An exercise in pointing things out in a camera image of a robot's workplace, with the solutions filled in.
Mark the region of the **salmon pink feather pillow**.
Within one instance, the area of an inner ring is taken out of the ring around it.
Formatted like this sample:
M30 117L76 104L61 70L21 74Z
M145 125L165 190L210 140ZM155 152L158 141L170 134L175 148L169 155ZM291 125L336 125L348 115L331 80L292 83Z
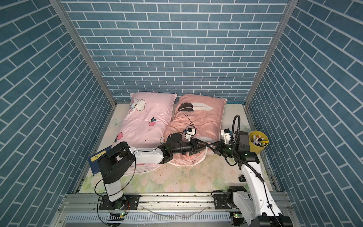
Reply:
M226 102L225 98L193 94L180 97L164 138L192 128L196 131L193 138L208 143L219 141Z

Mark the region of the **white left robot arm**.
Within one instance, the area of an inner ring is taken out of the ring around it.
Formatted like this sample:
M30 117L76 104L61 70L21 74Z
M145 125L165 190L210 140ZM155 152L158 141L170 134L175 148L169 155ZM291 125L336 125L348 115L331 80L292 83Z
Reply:
M207 143L196 138L183 141L179 133L171 134L165 143L152 150L134 148L125 141L120 142L97 160L108 200L115 202L123 197L125 187L121 185L120 179L131 166L165 164L174 158L174 154L196 155L216 144L217 142Z

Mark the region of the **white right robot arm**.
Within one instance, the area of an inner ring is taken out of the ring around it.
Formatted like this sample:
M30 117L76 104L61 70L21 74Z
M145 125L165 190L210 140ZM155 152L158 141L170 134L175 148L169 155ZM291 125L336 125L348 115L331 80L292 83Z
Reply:
M242 171L242 180L249 186L249 191L233 191L232 203L242 213L249 227L292 227L290 217L285 216L277 206L267 184L262 177L260 161L255 152L225 144L220 140L214 153L225 158L232 158Z

